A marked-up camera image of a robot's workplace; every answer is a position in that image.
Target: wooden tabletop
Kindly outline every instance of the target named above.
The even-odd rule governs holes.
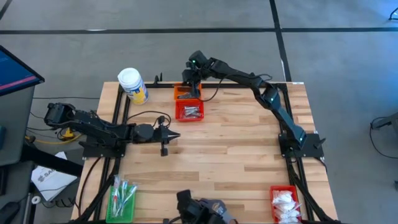
[[[112,120],[118,85],[117,82],[104,83],[97,112],[101,119]],[[287,86],[295,123],[313,133],[315,126],[304,84],[287,83]],[[131,104],[129,115],[156,110],[174,119],[173,89],[149,88],[148,91],[148,102]],[[205,88],[203,94],[208,98],[214,91],[214,88]],[[153,124],[158,116],[146,113],[128,123]],[[194,198],[222,199],[240,223],[272,223],[269,187],[288,185],[289,178],[277,140],[278,120],[254,99],[250,89],[221,88],[214,99],[205,103],[203,121],[180,123],[173,120],[170,129],[181,137],[169,144],[167,157],[160,156],[159,143],[130,144],[121,160],[121,177],[139,185],[134,223],[162,223],[163,218],[177,217],[176,193],[185,189],[190,189]],[[94,161],[95,158],[85,161],[82,180]],[[98,192],[103,161],[97,163],[88,179],[82,211]],[[325,168],[311,158],[304,158],[303,163],[310,193],[326,214],[337,218]],[[108,195],[109,191],[104,197],[102,219]],[[306,218],[303,205],[301,211]],[[74,208],[72,219],[77,216]]]

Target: gray floor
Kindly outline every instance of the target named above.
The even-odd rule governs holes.
[[[398,7],[393,0],[276,0],[276,4],[282,28],[398,27],[398,21],[386,21]],[[0,30],[273,25],[266,0],[13,0]],[[398,32],[284,33],[283,38],[292,79],[305,82],[318,132],[327,138],[328,176],[340,220],[396,223],[398,192],[393,182],[398,180],[398,161],[373,149],[369,123],[398,112]],[[164,80],[180,80],[187,57],[198,49],[237,69],[284,80],[274,33],[2,35],[0,44],[46,78],[35,96],[98,97],[102,83],[116,81],[126,67],[136,67],[145,81],[160,72]],[[83,110],[94,110],[98,104],[98,100],[63,102]],[[32,112],[43,116],[47,103],[35,100]],[[33,117],[29,126],[45,127]],[[380,150],[398,156],[391,127],[373,134]],[[68,151],[74,161],[81,157],[81,150],[74,150],[79,148],[76,144],[39,147],[52,153]],[[74,197],[75,192],[76,185],[60,198]],[[35,223],[66,222],[71,212],[39,206]]]

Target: computer screen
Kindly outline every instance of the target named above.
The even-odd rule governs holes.
[[[44,82],[44,78],[0,46],[0,96]]]

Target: white paper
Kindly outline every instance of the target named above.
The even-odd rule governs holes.
[[[58,152],[55,156],[61,159],[67,159],[64,152]],[[68,184],[76,179],[77,177],[73,175],[64,174],[42,166],[37,166],[37,168],[33,170],[31,177],[32,182],[39,191],[46,190],[41,192],[41,194],[48,202],[53,200]]]

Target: white bottle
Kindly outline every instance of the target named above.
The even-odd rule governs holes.
[[[148,100],[148,90],[135,68],[125,68],[118,75],[119,83],[131,101],[136,105]]]

